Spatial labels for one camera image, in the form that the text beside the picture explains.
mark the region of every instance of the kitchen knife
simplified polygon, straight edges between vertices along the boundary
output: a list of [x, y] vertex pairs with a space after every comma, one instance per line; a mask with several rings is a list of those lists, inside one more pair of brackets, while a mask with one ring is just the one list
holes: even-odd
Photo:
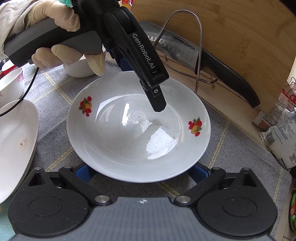
[[[147, 21], [140, 22], [140, 25], [152, 42], [161, 30], [160, 26]], [[155, 49], [197, 74], [197, 57], [199, 54], [199, 47], [197, 45], [168, 30], [164, 30]], [[205, 68], [212, 70], [219, 80], [244, 97], [252, 108], [259, 106], [260, 100], [251, 85], [233, 69], [205, 49], [202, 49], [200, 69]]]

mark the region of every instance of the qr code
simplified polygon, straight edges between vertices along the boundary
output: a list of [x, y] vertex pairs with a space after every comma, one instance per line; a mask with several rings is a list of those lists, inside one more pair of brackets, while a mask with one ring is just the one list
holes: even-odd
[[272, 132], [269, 132], [265, 137], [268, 146], [271, 146], [276, 140], [272, 136]]
[[293, 155], [292, 156], [289, 156], [290, 157], [290, 161], [293, 163], [293, 164], [295, 164], [295, 160], [296, 160], [296, 155], [295, 155], [295, 153], [293, 153]]

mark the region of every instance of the fruit decoration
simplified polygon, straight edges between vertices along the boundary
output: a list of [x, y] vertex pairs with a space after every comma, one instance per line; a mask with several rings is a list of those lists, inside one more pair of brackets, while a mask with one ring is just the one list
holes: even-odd
[[82, 111], [82, 114], [89, 117], [89, 114], [91, 113], [91, 97], [88, 96], [87, 98], [84, 98], [83, 101], [80, 102], [79, 110]]
[[193, 121], [188, 122], [188, 129], [194, 134], [196, 137], [200, 135], [200, 131], [202, 130], [202, 122], [200, 118], [193, 119]]

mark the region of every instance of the knife handle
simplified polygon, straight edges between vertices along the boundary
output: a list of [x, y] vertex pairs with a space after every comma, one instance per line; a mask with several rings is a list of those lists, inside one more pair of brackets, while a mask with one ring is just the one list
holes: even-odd
[[232, 68], [221, 62], [208, 51], [202, 49], [200, 69], [210, 68], [224, 84], [240, 94], [252, 108], [260, 105], [260, 100], [251, 85]]

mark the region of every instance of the white oval plate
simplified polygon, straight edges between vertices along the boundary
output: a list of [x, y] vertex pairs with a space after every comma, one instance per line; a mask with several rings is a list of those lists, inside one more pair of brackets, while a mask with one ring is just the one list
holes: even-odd
[[[209, 115], [180, 82], [170, 78], [161, 89], [167, 106], [157, 113], [133, 71], [85, 87], [67, 115], [67, 133], [78, 156], [99, 173], [133, 183], [163, 181], [192, 167], [210, 141]], [[198, 117], [202, 130], [195, 136], [188, 123]]]
[[[0, 113], [17, 101], [3, 106]], [[0, 203], [25, 178], [34, 156], [38, 128], [38, 111], [29, 100], [23, 100], [11, 112], [0, 117]]]

